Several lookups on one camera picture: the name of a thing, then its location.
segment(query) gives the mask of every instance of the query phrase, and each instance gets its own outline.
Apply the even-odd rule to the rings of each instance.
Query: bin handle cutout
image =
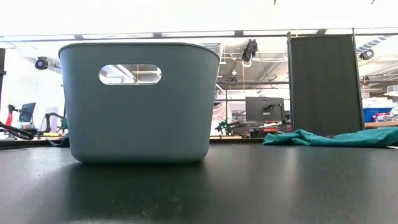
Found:
[[[161,69],[152,64],[105,65],[99,71],[105,85],[155,85],[161,78]]]

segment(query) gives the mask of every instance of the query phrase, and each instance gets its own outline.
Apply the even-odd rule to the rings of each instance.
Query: blue container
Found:
[[[365,123],[373,122],[373,116],[377,113],[389,113],[392,108],[363,108]]]

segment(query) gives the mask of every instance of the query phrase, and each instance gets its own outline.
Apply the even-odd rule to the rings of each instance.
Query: pipe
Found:
[[[225,91],[222,89],[222,87],[220,87],[219,84],[216,84],[216,87],[217,87],[222,93],[225,93]]]
[[[223,82],[218,81],[219,85],[243,85],[243,82]],[[248,81],[244,82],[245,85],[281,85],[281,84],[289,84],[289,82],[259,82],[259,81]]]
[[[225,120],[228,123],[228,85],[225,85]]]
[[[257,81],[249,81],[249,82],[244,82],[245,85],[283,85],[286,84],[288,85],[289,82],[257,82]],[[398,80],[369,80],[365,81],[365,83],[397,83]],[[243,82],[222,82],[218,81],[217,84],[219,85],[243,85]]]

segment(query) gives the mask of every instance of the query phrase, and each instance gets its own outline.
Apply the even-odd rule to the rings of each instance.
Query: gray partition screen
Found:
[[[353,36],[291,38],[288,52],[293,129],[322,136],[362,130]]]

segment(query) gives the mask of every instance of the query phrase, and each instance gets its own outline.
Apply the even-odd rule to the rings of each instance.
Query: red object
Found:
[[[278,132],[279,128],[264,128],[264,132]]]
[[[388,112],[388,113],[376,113],[375,115],[373,115],[373,122],[376,122],[377,117],[378,116],[382,116],[382,115],[390,115],[390,112]]]
[[[12,113],[8,113],[6,125],[11,126],[11,123],[12,123]]]

